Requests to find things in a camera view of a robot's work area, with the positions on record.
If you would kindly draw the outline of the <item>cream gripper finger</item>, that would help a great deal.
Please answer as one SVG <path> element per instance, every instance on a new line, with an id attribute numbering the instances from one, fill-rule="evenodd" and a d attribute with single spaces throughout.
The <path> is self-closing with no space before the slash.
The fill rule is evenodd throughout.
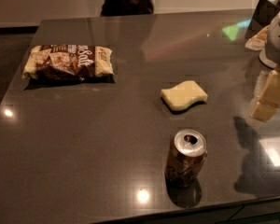
<path id="1" fill-rule="evenodd" d="M 272 70 L 265 82 L 260 100 L 269 105 L 280 107 L 280 72 Z"/>
<path id="2" fill-rule="evenodd" d="M 277 111 L 278 109 L 274 106 L 253 100 L 251 102 L 250 117 L 259 121 L 267 121 L 271 119 Z"/>

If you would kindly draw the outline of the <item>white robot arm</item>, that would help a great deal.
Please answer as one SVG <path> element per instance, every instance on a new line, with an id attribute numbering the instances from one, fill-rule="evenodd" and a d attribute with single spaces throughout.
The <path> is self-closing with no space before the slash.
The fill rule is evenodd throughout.
<path id="1" fill-rule="evenodd" d="M 261 71 L 251 101 L 250 116 L 267 121 L 280 109 L 280 12 L 266 29 L 264 49 L 259 54 L 263 64 L 272 71 Z"/>

